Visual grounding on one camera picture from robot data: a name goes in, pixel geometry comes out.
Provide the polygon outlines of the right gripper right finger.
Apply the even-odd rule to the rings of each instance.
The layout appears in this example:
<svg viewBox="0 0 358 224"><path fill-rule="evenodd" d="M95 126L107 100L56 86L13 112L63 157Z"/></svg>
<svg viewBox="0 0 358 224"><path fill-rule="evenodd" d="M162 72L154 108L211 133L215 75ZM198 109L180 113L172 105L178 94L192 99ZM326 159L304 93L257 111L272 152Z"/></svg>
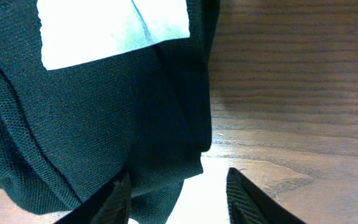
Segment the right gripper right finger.
<svg viewBox="0 0 358 224"><path fill-rule="evenodd" d="M230 224L306 224L233 167L227 173L226 195Z"/></svg>

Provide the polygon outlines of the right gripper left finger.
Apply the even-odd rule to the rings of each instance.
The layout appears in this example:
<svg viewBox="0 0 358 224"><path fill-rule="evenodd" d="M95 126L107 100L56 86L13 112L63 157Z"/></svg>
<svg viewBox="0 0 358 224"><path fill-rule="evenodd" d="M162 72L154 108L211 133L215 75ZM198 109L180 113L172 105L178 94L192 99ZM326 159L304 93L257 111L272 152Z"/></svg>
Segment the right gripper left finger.
<svg viewBox="0 0 358 224"><path fill-rule="evenodd" d="M55 224L128 224L131 193L131 178L122 172Z"/></svg>

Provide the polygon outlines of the black t-shirt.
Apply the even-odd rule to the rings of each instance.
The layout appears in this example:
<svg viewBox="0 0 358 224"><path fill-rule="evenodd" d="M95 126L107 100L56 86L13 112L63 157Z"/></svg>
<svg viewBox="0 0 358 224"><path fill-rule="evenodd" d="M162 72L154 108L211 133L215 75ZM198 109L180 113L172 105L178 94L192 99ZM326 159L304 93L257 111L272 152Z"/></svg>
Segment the black t-shirt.
<svg viewBox="0 0 358 224"><path fill-rule="evenodd" d="M219 1L0 1L0 189L34 214L131 178L165 223L212 141Z"/></svg>

